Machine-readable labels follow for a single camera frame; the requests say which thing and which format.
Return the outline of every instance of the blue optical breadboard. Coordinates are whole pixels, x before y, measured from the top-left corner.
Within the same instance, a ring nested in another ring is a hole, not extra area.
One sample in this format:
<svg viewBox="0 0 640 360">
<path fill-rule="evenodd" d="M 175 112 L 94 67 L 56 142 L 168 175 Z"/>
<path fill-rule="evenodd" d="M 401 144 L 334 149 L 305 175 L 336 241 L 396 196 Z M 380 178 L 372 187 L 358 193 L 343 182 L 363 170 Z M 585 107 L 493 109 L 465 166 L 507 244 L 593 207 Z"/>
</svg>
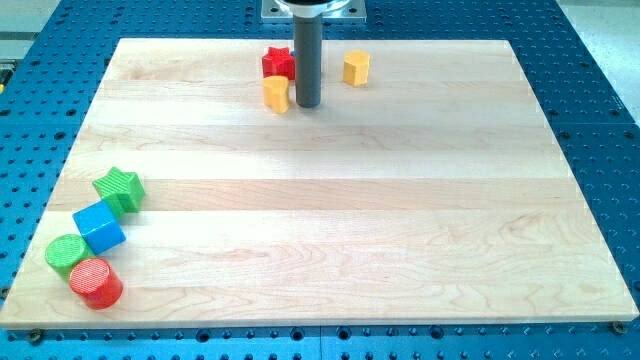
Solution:
<svg viewBox="0 0 640 360">
<path fill-rule="evenodd" d="M 555 1 L 368 0 L 327 39 L 506 39 L 640 298 L 640 131 Z M 291 38 L 256 0 L 62 0 L 0 95 L 0 299 L 121 37 Z M 0 360 L 640 359 L 630 324 L 0 329 Z"/>
</svg>

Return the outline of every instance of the blue block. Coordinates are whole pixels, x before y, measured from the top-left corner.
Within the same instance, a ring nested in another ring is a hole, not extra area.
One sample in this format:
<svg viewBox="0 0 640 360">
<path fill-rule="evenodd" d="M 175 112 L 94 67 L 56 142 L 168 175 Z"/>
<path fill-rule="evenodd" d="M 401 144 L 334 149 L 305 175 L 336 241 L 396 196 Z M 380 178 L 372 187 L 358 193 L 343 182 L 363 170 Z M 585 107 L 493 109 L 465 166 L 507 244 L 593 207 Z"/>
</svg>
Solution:
<svg viewBox="0 0 640 360">
<path fill-rule="evenodd" d="M 109 204 L 102 200 L 73 214 L 73 220 L 93 253 L 111 249 L 125 240 L 124 233 Z"/>
</svg>

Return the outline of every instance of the yellow block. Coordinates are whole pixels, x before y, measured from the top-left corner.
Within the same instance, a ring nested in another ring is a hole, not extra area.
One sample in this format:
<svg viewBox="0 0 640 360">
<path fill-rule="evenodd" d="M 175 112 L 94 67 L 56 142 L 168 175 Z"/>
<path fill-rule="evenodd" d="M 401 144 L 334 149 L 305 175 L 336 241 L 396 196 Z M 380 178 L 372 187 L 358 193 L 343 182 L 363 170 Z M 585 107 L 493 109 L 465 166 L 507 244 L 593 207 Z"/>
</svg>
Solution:
<svg viewBox="0 0 640 360">
<path fill-rule="evenodd" d="M 351 86 L 367 83 L 369 77 L 369 59 L 371 55 L 363 50 L 352 50 L 344 56 L 344 74 L 342 81 Z"/>
<path fill-rule="evenodd" d="M 268 76 L 262 80 L 264 104 L 282 114 L 289 110 L 289 79 L 286 76 Z"/>
</svg>

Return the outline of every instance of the toy block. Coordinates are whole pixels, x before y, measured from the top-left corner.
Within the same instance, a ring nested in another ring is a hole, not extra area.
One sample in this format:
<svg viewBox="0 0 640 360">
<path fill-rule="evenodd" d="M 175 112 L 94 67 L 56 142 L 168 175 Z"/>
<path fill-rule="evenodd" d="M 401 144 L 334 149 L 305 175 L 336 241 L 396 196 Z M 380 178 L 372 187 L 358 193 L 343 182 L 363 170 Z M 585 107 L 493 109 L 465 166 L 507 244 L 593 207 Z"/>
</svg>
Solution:
<svg viewBox="0 0 640 360">
<path fill-rule="evenodd" d="M 73 221 L 96 255 L 102 254 L 125 240 L 120 224 L 104 200 L 74 213 Z"/>
<path fill-rule="evenodd" d="M 269 76 L 262 79 L 264 104 L 278 114 L 289 110 L 289 80 L 284 76 Z"/>
<path fill-rule="evenodd" d="M 106 309 L 122 295 L 122 281 L 111 265 L 101 258 L 79 262 L 69 275 L 71 290 L 94 310 Z"/>
<path fill-rule="evenodd" d="M 367 83 L 369 77 L 369 60 L 371 55 L 363 50 L 349 51 L 344 56 L 344 73 L 342 81 L 351 86 Z"/>
<path fill-rule="evenodd" d="M 109 208 L 116 217 L 125 212 L 139 212 L 140 201 L 145 195 L 144 188 L 134 172 L 122 172 L 112 167 L 107 175 L 93 182 L 102 200 L 109 204 Z"/>
<path fill-rule="evenodd" d="M 289 52 L 289 48 L 269 47 L 267 54 L 262 57 L 262 75 L 285 76 L 289 80 L 296 79 L 296 60 Z"/>
<path fill-rule="evenodd" d="M 80 235 L 67 234 L 55 238 L 45 251 L 47 264 L 53 268 L 64 281 L 74 266 L 82 260 L 94 256 L 93 251 Z"/>
</svg>

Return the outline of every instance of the wooden tabletop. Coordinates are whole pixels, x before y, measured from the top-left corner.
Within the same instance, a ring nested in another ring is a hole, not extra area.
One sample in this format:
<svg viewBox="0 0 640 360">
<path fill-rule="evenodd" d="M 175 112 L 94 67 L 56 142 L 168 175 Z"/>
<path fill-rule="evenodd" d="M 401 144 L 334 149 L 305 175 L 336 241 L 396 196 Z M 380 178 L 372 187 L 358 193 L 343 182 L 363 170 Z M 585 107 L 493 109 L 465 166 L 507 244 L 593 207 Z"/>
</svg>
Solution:
<svg viewBox="0 0 640 360">
<path fill-rule="evenodd" d="M 323 103 L 262 102 L 276 40 L 123 39 L 9 297 L 5 328 L 631 320 L 638 315 L 511 47 L 325 41 Z M 342 57 L 371 54 L 369 83 Z M 87 308 L 44 260 L 111 168 L 142 212 Z"/>
</svg>

